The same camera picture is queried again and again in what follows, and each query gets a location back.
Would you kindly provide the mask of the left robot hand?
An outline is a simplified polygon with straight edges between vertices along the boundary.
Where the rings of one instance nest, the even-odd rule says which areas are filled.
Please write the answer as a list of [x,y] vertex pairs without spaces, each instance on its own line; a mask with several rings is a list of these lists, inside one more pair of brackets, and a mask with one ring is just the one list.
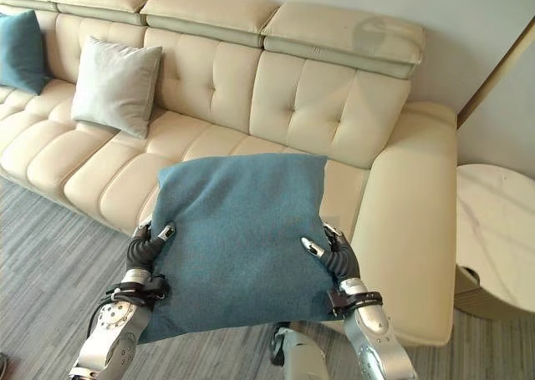
[[176,233],[176,224],[170,221],[156,238],[152,239],[151,222],[152,219],[149,217],[135,228],[126,252],[127,271],[141,269],[152,272],[154,262],[165,243]]

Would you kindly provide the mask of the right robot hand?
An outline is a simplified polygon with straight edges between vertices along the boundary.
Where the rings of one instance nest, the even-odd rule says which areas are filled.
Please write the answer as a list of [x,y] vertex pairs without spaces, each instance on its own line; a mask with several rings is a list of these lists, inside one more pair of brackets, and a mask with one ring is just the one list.
[[306,237],[300,239],[303,248],[318,259],[337,281],[359,279],[358,259],[344,233],[327,222],[323,223],[323,227],[330,249],[324,249]]

